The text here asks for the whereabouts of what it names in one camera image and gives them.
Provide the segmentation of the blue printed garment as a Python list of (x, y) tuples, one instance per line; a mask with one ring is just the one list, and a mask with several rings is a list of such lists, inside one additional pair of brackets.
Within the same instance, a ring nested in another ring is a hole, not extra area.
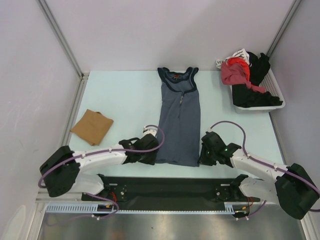
[(157, 69), (161, 80), (161, 109), (158, 126), (164, 132), (164, 143), (155, 162), (198, 167), (200, 158), (201, 107), (195, 82), (197, 67), (185, 72)]

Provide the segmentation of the tan ribbed tank top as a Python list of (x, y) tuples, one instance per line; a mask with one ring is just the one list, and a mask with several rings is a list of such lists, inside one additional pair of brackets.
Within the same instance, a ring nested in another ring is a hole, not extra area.
[(114, 120), (100, 112), (87, 109), (82, 118), (70, 130), (91, 146), (98, 146), (113, 125)]

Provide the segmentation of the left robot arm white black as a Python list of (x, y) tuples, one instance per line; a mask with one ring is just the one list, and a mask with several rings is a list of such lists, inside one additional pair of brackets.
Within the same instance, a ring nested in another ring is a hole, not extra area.
[(111, 193), (105, 176), (88, 171), (136, 162), (154, 165), (159, 145), (152, 133), (146, 133), (142, 138), (124, 139), (109, 149), (97, 151), (72, 151), (68, 145), (61, 146), (39, 168), (40, 183), (44, 183), (43, 188), (51, 198), (82, 192), (105, 200)]

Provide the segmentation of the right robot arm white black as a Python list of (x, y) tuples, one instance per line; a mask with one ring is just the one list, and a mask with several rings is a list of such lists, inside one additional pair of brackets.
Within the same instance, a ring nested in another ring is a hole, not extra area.
[(245, 197), (279, 205), (289, 216), (301, 220), (320, 198), (305, 169), (299, 164), (277, 164), (247, 152), (244, 146), (225, 144), (211, 131), (201, 138), (199, 162), (202, 165), (227, 165), (245, 171), (231, 182), (230, 194), (242, 201)]

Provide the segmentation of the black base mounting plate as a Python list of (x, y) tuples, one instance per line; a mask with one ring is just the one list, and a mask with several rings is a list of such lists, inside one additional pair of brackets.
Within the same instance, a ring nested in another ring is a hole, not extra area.
[(234, 178), (104, 177), (109, 189), (98, 196), (131, 211), (218, 211), (225, 203), (251, 204)]

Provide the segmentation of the pink garment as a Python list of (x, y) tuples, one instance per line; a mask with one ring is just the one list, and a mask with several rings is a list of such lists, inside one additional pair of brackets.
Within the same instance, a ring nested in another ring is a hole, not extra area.
[(233, 68), (232, 66), (228, 66), (225, 62), (221, 65), (221, 81), (224, 85), (233, 86), (233, 80), (242, 80), (242, 74), (242, 69), (238, 69), (237, 66)]

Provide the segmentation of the grey plastic laundry basket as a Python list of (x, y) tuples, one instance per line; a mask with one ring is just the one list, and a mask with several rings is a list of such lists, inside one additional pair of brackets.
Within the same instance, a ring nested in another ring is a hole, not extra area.
[(285, 99), (271, 69), (264, 76), (260, 87), (265, 89), (264, 93), (247, 88), (244, 84), (232, 85), (230, 87), (232, 104), (239, 114), (269, 113), (282, 109)]

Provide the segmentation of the red garment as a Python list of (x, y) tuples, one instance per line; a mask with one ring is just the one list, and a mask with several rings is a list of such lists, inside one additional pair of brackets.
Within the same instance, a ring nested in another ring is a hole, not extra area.
[(254, 92), (265, 93), (266, 89), (262, 86), (254, 85), (250, 81), (250, 68), (249, 65), (241, 58), (235, 57), (230, 58), (227, 61), (227, 65), (229, 67), (233, 67), (234, 69), (237, 67), (238, 69), (242, 69), (243, 77), (241, 80), (232, 80), (232, 85), (245, 84), (248, 89), (253, 90)]

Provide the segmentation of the white black printed garment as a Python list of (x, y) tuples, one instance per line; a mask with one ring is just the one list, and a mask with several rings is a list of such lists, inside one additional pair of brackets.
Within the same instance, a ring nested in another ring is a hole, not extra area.
[(224, 59), (217, 59), (217, 60), (215, 61), (216, 67), (217, 67), (218, 69), (220, 69), (222, 63), (223, 63), (223, 62), (227, 62), (227, 61), (228, 61), (229, 59), (231, 59), (231, 58), (241, 58), (241, 59), (243, 59), (249, 66), (251, 66), (251, 64), (250, 64), (250, 55), (249, 55), (249, 53), (248, 53), (244, 48), (242, 48), (242, 49), (236, 51), (235, 53), (233, 53), (233, 55), (231, 55), (231, 56), (228, 56), (228, 57), (226, 57), (226, 58), (224, 58)]

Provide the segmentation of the left aluminium frame post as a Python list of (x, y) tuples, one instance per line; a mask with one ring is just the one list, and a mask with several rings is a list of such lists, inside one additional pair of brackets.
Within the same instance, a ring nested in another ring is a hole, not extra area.
[(36, 0), (36, 3), (39, 5), (45, 19), (47, 20), (53, 34), (55, 35), (58, 43), (60, 44), (66, 58), (70, 62), (73, 70), (77, 74), (77, 76), (82, 79), (84, 76), (83, 71), (80, 68), (80, 65), (66, 39), (66, 37), (63, 34), (63, 31), (61, 30), (59, 23), (57, 22), (49, 4), (46, 0)]

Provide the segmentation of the aluminium frame post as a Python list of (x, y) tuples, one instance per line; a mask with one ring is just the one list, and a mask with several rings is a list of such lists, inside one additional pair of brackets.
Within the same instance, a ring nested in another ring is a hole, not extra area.
[(55, 35), (58, 43), (60, 44), (66, 58), (70, 62), (73, 70), (77, 74), (77, 76), (82, 79), (84, 76), (83, 71), (80, 68), (80, 65), (66, 39), (66, 37), (63, 34), (63, 31), (61, 30), (59, 23), (57, 22), (49, 4), (46, 0), (36, 0), (36, 3), (39, 5), (45, 19), (47, 20), (53, 34)]
[(273, 54), (275, 53), (279, 43), (281, 42), (283, 36), (285, 35), (286, 31), (288, 30), (292, 20), (294, 19), (296, 13), (298, 12), (299, 8), (301, 7), (302, 3), (304, 1), (303, 0), (294, 0), (287, 12), (287, 14), (285, 15), (278, 31), (276, 32), (272, 43), (266, 53), (266, 55), (271, 58), (273, 56)]

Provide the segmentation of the front aluminium frame rail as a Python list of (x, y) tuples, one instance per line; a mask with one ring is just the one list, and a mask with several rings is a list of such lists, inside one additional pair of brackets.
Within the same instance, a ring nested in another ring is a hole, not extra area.
[(45, 188), (40, 188), (35, 202), (36, 203), (79, 203), (81, 202), (81, 192), (67, 192), (57, 197), (50, 197)]

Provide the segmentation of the right aluminium frame post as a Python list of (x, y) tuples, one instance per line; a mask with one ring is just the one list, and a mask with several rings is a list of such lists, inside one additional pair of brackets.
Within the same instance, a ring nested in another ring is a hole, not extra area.
[(281, 42), (283, 36), (285, 35), (286, 31), (288, 30), (292, 20), (294, 19), (296, 13), (298, 12), (299, 8), (301, 7), (302, 3), (304, 1), (303, 0), (294, 0), (287, 12), (287, 14), (285, 15), (278, 31), (276, 32), (272, 43), (266, 53), (266, 55), (271, 58), (273, 56), (273, 54), (275, 53), (279, 43)]

